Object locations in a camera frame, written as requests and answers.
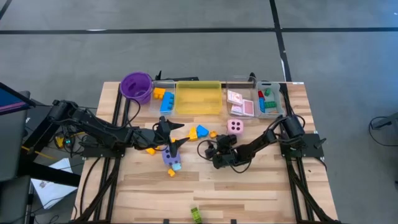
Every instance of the yellow tray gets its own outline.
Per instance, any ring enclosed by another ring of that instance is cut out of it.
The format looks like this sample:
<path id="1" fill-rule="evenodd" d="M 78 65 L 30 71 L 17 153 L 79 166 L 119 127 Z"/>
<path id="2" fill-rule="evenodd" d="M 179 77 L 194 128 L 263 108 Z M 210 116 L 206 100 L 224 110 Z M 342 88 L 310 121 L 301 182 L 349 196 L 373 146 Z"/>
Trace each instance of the yellow tray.
<path id="1" fill-rule="evenodd" d="M 178 114 L 219 114 L 223 105 L 221 82 L 179 81 L 175 89 Z"/>

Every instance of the green block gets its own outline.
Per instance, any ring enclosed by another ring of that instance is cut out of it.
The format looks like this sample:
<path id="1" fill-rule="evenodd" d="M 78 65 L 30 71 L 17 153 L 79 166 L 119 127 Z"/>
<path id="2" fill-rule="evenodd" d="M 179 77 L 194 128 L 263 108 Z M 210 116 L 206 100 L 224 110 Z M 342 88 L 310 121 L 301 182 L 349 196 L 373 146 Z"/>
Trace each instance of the green block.
<path id="1" fill-rule="evenodd" d="M 271 94 L 271 89 L 270 88 L 266 88 L 266 90 L 264 91 L 264 95 L 265 96 L 269 96 Z"/>
<path id="2" fill-rule="evenodd" d="M 275 108 L 275 107 L 276 107 L 275 101 L 266 102 L 266 108 Z"/>
<path id="3" fill-rule="evenodd" d="M 191 209 L 193 221 L 195 221 L 196 224 L 202 223 L 201 216 L 199 214 L 198 208 L 193 208 Z"/>

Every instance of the purple toy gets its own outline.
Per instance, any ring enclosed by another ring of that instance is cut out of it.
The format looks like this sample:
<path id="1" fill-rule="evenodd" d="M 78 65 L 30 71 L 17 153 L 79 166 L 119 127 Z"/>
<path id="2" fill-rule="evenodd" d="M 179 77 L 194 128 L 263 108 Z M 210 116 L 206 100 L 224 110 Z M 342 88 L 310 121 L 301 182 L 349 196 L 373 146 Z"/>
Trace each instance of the purple toy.
<path id="1" fill-rule="evenodd" d="M 177 151 L 177 155 L 174 158 L 172 158 L 172 156 L 170 155 L 170 150 L 169 150 L 168 146 L 166 147 L 166 150 L 162 151 L 162 157 L 163 157 L 164 164 L 166 164 L 168 166 L 172 166 L 173 164 L 181 163 L 180 153 Z"/>
<path id="2" fill-rule="evenodd" d="M 133 72 L 123 78 L 120 91 L 127 99 L 135 99 L 140 104 L 148 103 L 152 93 L 151 77 L 145 72 Z"/>

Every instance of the wooden tabletop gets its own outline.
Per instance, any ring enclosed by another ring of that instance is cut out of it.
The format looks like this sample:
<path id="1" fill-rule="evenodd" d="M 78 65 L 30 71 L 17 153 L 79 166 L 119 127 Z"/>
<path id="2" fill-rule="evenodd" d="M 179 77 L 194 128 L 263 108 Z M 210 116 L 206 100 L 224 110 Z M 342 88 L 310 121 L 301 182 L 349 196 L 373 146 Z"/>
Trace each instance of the wooden tabletop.
<path id="1" fill-rule="evenodd" d="M 104 83 L 97 110 L 99 118 L 111 122 L 118 85 L 118 82 Z M 295 113 L 303 116 L 307 122 L 305 131 L 313 133 L 315 125 L 304 84 L 287 83 L 287 88 Z M 137 106 L 132 102 L 129 118 L 136 111 Z M 168 118 L 171 121 L 185 124 L 184 127 L 172 131 L 171 137 L 184 138 L 189 129 L 198 124 L 225 134 L 229 118 L 225 103 L 219 115 L 171 116 Z M 151 114 L 148 104 L 142 105 L 141 112 L 133 123 L 142 128 L 151 128 L 158 120 L 159 115 Z M 244 134 L 238 138 L 238 144 L 251 142 L 272 122 L 271 119 L 257 118 L 243 121 Z M 295 223 L 286 163 L 278 144 L 259 151 L 250 168 L 243 174 L 237 174 L 230 167 L 215 169 L 211 162 L 199 157 L 199 142 L 186 142 L 179 149 L 182 169 L 176 172 L 175 177 L 167 174 L 169 168 L 164 164 L 160 152 L 151 156 L 146 151 L 126 149 L 126 155 L 121 160 L 112 222 L 161 223 L 168 218 L 171 223 L 192 223 L 190 209 L 198 207 L 206 223 L 229 223 L 231 219 L 237 219 L 238 223 Z M 76 197 L 78 208 L 84 179 L 94 161 L 95 158 L 91 158 L 85 162 Z M 101 159 L 97 163 L 89 177 L 83 209 L 97 194 L 103 161 Z M 304 158 L 303 163 L 310 193 L 326 214 L 337 219 L 324 166 L 312 158 Z M 299 198 L 302 216 L 306 218 L 300 193 Z M 107 202 L 108 195 L 105 195 L 102 218 L 106 213 Z"/>

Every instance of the green toy block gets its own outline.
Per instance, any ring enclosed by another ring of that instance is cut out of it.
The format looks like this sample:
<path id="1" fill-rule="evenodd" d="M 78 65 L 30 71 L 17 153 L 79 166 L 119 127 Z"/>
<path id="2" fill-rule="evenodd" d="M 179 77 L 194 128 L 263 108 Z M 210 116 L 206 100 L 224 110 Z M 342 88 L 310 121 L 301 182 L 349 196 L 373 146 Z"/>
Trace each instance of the green toy block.
<path id="1" fill-rule="evenodd" d="M 275 108 L 275 107 L 276 107 L 275 101 L 266 102 L 266 108 Z"/>
<path id="2" fill-rule="evenodd" d="M 265 96 L 269 96 L 271 94 L 271 89 L 270 88 L 266 88 L 266 90 L 264 91 L 264 95 Z"/>

